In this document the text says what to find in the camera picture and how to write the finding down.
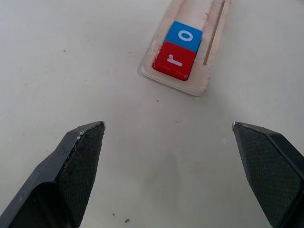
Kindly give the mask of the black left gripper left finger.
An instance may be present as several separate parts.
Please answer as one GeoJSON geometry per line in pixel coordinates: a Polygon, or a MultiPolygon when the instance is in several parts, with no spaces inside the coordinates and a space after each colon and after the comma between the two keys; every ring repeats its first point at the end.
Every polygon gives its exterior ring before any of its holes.
{"type": "Polygon", "coordinates": [[[79,228],[98,168],[105,124],[79,126],[29,175],[0,228],[79,228]]]}

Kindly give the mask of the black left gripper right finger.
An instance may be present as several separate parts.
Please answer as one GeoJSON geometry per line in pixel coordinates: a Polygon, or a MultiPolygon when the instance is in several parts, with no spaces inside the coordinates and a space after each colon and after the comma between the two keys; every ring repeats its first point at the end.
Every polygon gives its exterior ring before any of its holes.
{"type": "Polygon", "coordinates": [[[234,122],[247,181],[272,228],[304,228],[304,156],[280,133],[234,122]]]}

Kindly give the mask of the pale wooden tile rack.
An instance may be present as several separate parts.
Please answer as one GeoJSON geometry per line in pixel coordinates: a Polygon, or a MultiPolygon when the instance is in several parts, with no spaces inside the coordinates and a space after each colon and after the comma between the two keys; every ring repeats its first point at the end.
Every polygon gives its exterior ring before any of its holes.
{"type": "Polygon", "coordinates": [[[201,96],[208,87],[213,62],[232,0],[172,0],[150,48],[139,67],[141,73],[157,82],[193,96],[201,96]],[[181,81],[153,68],[174,21],[203,32],[202,40],[187,81],[181,81]]]}

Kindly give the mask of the red letter tile r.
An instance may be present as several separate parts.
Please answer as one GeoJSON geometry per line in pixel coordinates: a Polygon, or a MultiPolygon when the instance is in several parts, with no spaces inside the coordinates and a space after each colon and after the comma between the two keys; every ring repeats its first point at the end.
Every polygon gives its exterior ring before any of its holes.
{"type": "Polygon", "coordinates": [[[195,57],[195,52],[165,41],[152,66],[161,73],[187,81],[195,57]]]}

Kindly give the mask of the blue letter tile o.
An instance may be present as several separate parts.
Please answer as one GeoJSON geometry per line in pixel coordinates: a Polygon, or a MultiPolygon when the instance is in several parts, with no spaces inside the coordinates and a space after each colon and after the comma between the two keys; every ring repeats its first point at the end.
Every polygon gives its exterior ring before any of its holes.
{"type": "Polygon", "coordinates": [[[186,24],[174,21],[164,41],[197,53],[203,32],[186,24]]]}

